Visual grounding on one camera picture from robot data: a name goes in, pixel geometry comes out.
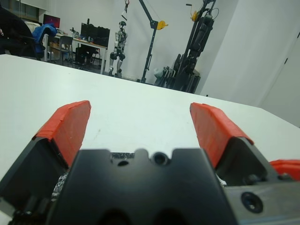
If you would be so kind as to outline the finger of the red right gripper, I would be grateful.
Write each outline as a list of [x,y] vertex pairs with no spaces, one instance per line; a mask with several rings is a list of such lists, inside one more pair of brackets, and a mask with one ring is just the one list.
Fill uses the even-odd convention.
[[277,171],[278,174],[289,174],[294,180],[300,180],[300,161],[279,159],[271,161],[270,164]]

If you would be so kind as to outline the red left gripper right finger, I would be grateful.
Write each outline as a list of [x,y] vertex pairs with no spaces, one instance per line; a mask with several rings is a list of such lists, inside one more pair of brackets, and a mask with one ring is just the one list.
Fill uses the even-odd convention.
[[289,173],[278,173],[254,141],[221,109],[192,103],[190,114],[200,147],[205,150],[217,176],[228,186],[293,180]]

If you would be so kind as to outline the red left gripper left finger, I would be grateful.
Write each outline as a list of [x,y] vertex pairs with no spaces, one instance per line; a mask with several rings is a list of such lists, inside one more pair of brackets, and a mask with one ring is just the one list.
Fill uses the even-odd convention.
[[64,105],[37,131],[0,181],[1,211],[36,211],[50,200],[81,148],[90,111],[88,100]]

